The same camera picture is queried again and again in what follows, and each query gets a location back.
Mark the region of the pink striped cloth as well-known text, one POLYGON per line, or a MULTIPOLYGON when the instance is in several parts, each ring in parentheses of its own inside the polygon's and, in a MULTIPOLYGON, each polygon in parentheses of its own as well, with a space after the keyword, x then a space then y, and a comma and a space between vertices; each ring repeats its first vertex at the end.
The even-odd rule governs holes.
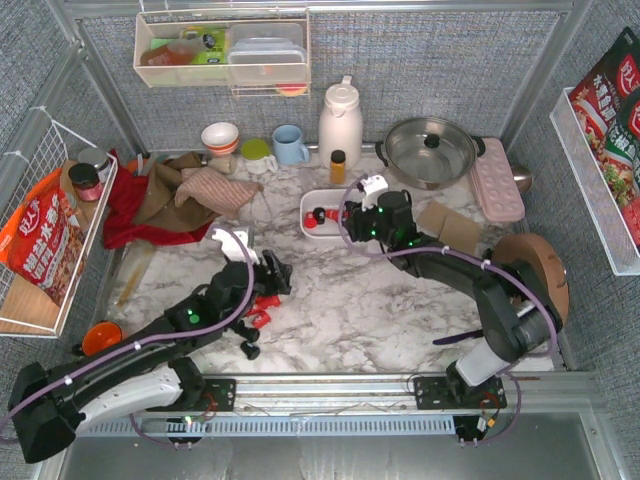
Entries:
POLYGON ((210 167, 186 168, 181 171, 181 175, 182 183, 174 197, 177 207, 193 199, 229 219, 237 218, 241 208, 263 190, 260 183, 229 180, 210 167))

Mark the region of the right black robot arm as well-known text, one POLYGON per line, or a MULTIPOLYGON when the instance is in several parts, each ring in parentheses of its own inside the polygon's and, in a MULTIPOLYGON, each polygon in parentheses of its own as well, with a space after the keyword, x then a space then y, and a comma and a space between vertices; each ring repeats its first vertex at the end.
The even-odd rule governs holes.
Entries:
POLYGON ((398 270, 475 301, 483 339, 446 370, 448 395, 461 405, 543 343, 556 347, 563 319, 528 261, 495 263, 453 249, 419 232, 411 208, 406 191, 386 191, 371 207, 343 198, 339 231, 348 247, 375 241, 398 270))

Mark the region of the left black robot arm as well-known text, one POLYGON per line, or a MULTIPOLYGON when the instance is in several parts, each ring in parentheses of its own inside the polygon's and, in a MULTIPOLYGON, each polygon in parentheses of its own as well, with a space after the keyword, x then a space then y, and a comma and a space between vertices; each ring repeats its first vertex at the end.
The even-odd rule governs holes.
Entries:
POLYGON ((23 367, 8 409, 25 462, 60 453, 78 433, 113 417, 194 406, 205 381, 190 353, 232 330, 256 358, 259 332, 243 317, 258 298, 289 294, 292 273, 270 250, 255 264, 227 261, 209 283, 125 340, 50 369, 23 367))

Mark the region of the white rectangular storage basket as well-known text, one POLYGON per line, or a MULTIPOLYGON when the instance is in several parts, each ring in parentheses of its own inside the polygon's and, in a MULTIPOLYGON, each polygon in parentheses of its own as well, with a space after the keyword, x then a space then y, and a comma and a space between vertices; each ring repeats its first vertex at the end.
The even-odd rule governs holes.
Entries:
POLYGON ((338 229, 338 208, 345 189, 318 189, 304 194, 300 201, 300 228, 316 246, 340 246, 344 242, 338 229))

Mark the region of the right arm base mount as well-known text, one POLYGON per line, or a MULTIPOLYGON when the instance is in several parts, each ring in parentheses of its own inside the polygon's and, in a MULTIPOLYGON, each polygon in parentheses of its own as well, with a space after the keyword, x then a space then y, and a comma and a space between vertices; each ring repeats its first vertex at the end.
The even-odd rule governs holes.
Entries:
POLYGON ((415 377, 413 388, 419 410, 500 410, 508 406, 500 378, 492 376, 478 386, 469 386, 454 364, 451 364, 443 375, 415 377))

